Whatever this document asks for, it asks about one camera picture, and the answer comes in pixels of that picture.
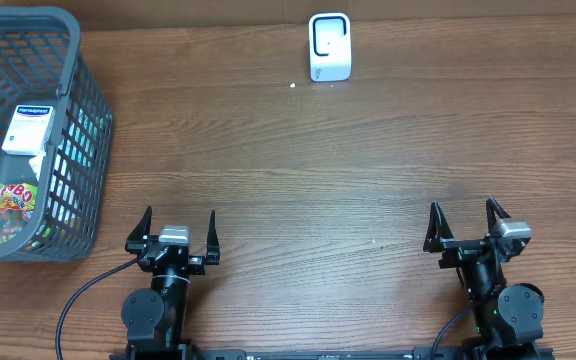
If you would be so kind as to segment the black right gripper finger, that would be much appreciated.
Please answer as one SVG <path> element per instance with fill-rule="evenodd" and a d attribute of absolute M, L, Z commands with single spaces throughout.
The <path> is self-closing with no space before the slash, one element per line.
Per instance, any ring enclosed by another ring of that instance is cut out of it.
<path fill-rule="evenodd" d="M 444 244 L 454 241 L 454 235 L 438 201 L 431 203 L 429 224 L 424 240 L 424 250 L 443 250 Z"/>
<path fill-rule="evenodd" d="M 502 235 L 504 233 L 505 220 L 509 219 L 510 215 L 494 197 L 489 197 L 485 206 L 488 233 L 490 235 Z"/>

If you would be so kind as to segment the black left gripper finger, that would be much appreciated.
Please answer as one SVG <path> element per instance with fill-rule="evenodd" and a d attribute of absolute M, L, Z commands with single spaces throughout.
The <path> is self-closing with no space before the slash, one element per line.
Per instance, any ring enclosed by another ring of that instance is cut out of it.
<path fill-rule="evenodd" d="M 144 243 L 145 237 L 150 234 L 150 227 L 152 221 L 152 207 L 148 206 L 138 224 L 130 232 L 127 237 L 128 244 L 141 244 Z"/>
<path fill-rule="evenodd" d="M 208 256 L 219 256 L 220 246 L 216 230 L 216 211 L 212 210 L 209 220 L 209 228 L 207 233 L 206 248 Z"/>

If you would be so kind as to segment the colourful Haribo candy bag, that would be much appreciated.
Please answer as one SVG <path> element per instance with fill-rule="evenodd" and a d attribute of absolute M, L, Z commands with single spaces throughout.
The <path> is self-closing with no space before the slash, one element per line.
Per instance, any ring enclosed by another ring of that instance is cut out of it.
<path fill-rule="evenodd" d="M 13 239 L 30 221 L 37 187 L 29 183 L 0 184 L 0 245 Z"/>

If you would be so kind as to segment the teal tissue packet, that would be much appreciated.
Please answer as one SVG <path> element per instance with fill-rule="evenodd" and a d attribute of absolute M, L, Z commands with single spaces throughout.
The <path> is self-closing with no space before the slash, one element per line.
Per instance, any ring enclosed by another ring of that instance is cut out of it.
<path fill-rule="evenodd" d="M 77 119 L 69 125 L 68 135 L 71 140 L 66 139 L 60 149 L 83 168 L 90 169 L 97 153 L 95 141 L 98 139 L 99 130 L 83 109 L 78 111 Z"/>

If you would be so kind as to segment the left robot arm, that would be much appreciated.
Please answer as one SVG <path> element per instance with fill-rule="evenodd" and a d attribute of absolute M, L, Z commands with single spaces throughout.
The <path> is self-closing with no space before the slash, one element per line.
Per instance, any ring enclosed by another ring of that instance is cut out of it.
<path fill-rule="evenodd" d="M 215 215 L 211 214 L 206 253 L 190 251 L 190 230 L 166 225 L 151 233 L 152 209 L 126 239 L 125 250 L 136 257 L 139 268 L 151 275 L 150 286 L 132 292 L 122 304 L 121 318 L 127 329 L 127 359 L 201 359 L 192 340 L 183 336 L 188 291 L 193 276 L 206 274 L 220 263 Z"/>

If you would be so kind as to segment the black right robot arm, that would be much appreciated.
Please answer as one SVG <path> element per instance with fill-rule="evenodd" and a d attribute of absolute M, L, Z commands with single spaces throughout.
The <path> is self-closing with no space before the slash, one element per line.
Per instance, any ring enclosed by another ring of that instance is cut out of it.
<path fill-rule="evenodd" d="M 442 327 L 426 359 L 552 359 L 541 349 L 544 293 L 530 283 L 510 285 L 502 265 L 520 255 L 532 238 L 530 226 L 512 218 L 493 197 L 486 200 L 487 232 L 480 239 L 457 240 L 437 201 L 430 205 L 423 245 L 439 253 L 442 269 L 455 269 L 469 305 Z M 441 345 L 445 334 L 466 315 L 474 317 L 477 335 L 456 348 Z"/>

